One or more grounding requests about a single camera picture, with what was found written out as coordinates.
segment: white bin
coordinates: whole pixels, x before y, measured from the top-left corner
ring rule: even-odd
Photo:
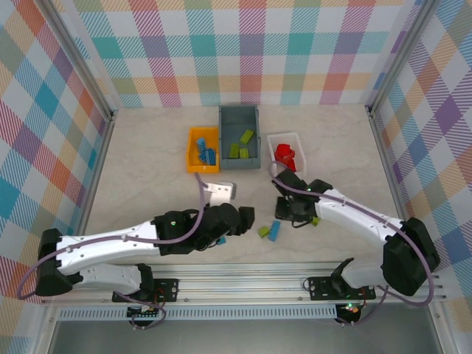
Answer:
[[[299,178],[306,177],[307,174],[307,160],[305,158],[305,154],[303,153],[302,143],[300,142],[300,138],[297,132],[290,132],[290,133],[280,133],[280,134],[269,134],[267,135],[268,141],[268,149],[271,153],[271,160],[275,161],[274,152],[277,150],[277,146],[279,144],[289,144],[290,149],[295,151],[295,168],[296,168],[296,175]],[[272,165],[272,173],[278,174],[282,172],[283,167]]]

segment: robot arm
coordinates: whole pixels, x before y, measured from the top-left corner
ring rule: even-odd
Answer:
[[[254,208],[236,209],[230,204],[235,196],[235,185],[206,184],[211,193],[203,217],[196,231],[177,243],[156,245],[153,240],[175,240],[194,227],[198,210],[171,211],[127,229],[89,236],[63,236],[57,229],[46,230],[39,246],[38,259],[58,249],[64,253],[42,263],[38,268],[35,293],[39,296],[64,294],[73,288],[99,288],[119,291],[135,299],[146,299],[154,293],[153,275],[144,264],[111,265],[114,260],[136,255],[165,256],[204,251],[214,246],[224,235],[241,235],[254,223]],[[72,246],[103,237],[112,240]],[[127,237],[150,240],[135,242]]]
[[[388,218],[351,201],[326,182],[315,180],[306,184],[289,169],[282,171],[277,179],[295,190],[316,192],[321,196],[301,195],[274,181],[282,194],[277,200],[276,218],[292,221],[294,227],[310,223],[313,218],[329,220],[366,238],[379,251],[382,250],[374,257],[350,258],[339,265],[331,274],[331,285],[340,296],[363,286],[385,284],[401,294],[412,296],[426,280],[426,270],[419,257],[400,235],[386,226],[387,223],[396,226],[413,240],[425,257],[430,271],[439,265],[439,255],[422,221],[416,218],[407,221]],[[342,202],[333,201],[330,197]],[[361,207],[370,216],[355,207]]]

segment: gray bin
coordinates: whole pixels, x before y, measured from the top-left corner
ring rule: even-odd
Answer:
[[[256,105],[220,106],[219,128],[221,170],[260,168],[259,110]],[[247,129],[254,131],[254,135],[244,145],[240,138]],[[231,144],[239,144],[240,148],[247,147],[249,158],[230,159]]]

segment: red object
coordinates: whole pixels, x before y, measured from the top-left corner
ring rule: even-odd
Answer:
[[[278,144],[274,153],[275,161],[282,162],[285,166],[296,172],[295,169],[295,151],[290,149],[289,144]]]

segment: plaid fabric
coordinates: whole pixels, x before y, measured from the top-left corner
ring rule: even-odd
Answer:
[[[405,208],[434,239],[457,330],[466,333],[472,333],[471,68],[472,2],[443,0],[379,111]],[[472,344],[472,336],[459,337]]]
[[[414,20],[416,19],[416,16],[420,11],[421,5],[423,5],[424,2],[425,0],[414,1],[414,5],[410,10],[410,14],[408,14],[408,18],[406,19],[405,23],[401,28],[400,34],[398,35],[397,40],[395,41],[395,44],[392,47],[392,50],[390,51],[389,56],[385,61],[385,64],[383,65],[382,71],[380,75],[378,75],[377,81],[375,81],[374,89],[372,90],[369,99],[367,100],[367,105],[372,105],[373,100],[377,96],[378,89],[384,81],[386,73],[389,72],[390,68],[392,67],[393,62],[397,57],[398,50],[399,48],[401,48],[403,40],[406,37],[406,33],[410,30],[410,28],[412,28]]]
[[[404,2],[74,0],[125,107],[358,103]]]
[[[33,0],[0,9],[0,353],[16,354],[39,303],[16,299],[19,280],[43,230],[74,232],[105,117]]]

